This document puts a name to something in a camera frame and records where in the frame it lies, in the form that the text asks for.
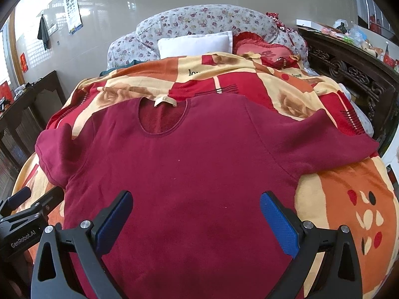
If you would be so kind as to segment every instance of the sweater sleeve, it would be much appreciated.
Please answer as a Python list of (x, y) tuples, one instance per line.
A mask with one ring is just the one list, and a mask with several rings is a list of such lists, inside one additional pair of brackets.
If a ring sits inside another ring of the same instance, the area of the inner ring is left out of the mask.
[(324, 109), (297, 121), (246, 101), (247, 111), (266, 149), (293, 178), (369, 157), (378, 143), (367, 134), (347, 136)]
[(39, 156), (39, 165), (50, 183), (66, 188), (68, 181), (86, 162), (94, 135), (91, 119), (85, 123), (75, 139), (72, 139), (72, 128), (69, 124), (41, 132), (35, 150)]

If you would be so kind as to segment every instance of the metal screw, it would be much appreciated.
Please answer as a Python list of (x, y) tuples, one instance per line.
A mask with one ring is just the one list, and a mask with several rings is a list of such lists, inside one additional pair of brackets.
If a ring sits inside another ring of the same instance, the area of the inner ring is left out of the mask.
[(81, 227), (81, 228), (87, 228), (87, 227), (90, 226), (90, 224), (91, 224), (90, 221), (82, 221), (82, 222), (80, 223), (80, 227)]
[(312, 229), (312, 228), (314, 227), (314, 224), (313, 224), (311, 221), (304, 221), (304, 222), (303, 222), (303, 226), (304, 226), (306, 229)]
[(349, 231), (350, 231), (349, 227), (346, 226), (346, 225), (342, 225), (342, 226), (341, 226), (341, 230), (342, 230), (344, 233), (349, 233)]
[(47, 227), (44, 229), (44, 232), (45, 232), (45, 233), (51, 233), (51, 232), (53, 231), (53, 229), (54, 229), (53, 226), (47, 226)]

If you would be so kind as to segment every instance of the blanket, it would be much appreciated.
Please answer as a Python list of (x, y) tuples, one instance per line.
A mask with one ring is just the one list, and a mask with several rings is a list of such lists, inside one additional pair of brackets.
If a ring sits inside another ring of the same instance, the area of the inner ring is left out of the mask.
[[(265, 64), (268, 63), (259, 54), (214, 53), (117, 69), (104, 77), (81, 81), (47, 128), (68, 123), (74, 138), (94, 112), (135, 97), (171, 97), (181, 101), (204, 93), (240, 93), (295, 120), (304, 120), (318, 109), (325, 109), (343, 134), (364, 133), (352, 105), (335, 81), (325, 76), (309, 76), (301, 61), (280, 70)], [(18, 210), (29, 207), (53, 187), (36, 154), (23, 166), (14, 192), (24, 186), (31, 188), (32, 197)], [(61, 203), (50, 214), (49, 224), (62, 224), (63, 207)], [(399, 246), (398, 201), (378, 154), (334, 170), (302, 176), (295, 209), (302, 221), (312, 221), (321, 228), (337, 229), (342, 224), (350, 227), (360, 261), (364, 299), (372, 298), (389, 274)], [(322, 253), (317, 255), (306, 279), (305, 296), (322, 257)]]

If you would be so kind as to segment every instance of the floral headboard cover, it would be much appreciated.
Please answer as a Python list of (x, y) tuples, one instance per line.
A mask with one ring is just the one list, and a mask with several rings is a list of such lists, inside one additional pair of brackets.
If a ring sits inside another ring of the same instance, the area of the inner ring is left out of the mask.
[(308, 66), (308, 51), (304, 39), (296, 32), (287, 33), (279, 29), (273, 18), (240, 6), (203, 4), (164, 11), (143, 20), (134, 32), (111, 43), (107, 69), (126, 65), (133, 60), (160, 59), (157, 43), (161, 38), (212, 34), (228, 30), (231, 30), (233, 35), (250, 31), (262, 36), (267, 43), (285, 45), (294, 54), (299, 53), (304, 66)]

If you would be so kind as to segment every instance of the clothing tag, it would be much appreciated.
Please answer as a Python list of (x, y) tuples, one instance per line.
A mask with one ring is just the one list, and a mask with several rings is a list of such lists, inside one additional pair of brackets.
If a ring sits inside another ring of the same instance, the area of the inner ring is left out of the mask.
[(154, 107), (159, 105), (161, 102), (167, 102), (170, 103), (172, 106), (176, 107), (177, 106), (177, 101), (174, 100), (171, 97), (168, 97), (167, 95), (164, 95), (162, 97), (159, 97), (158, 99), (155, 100)]

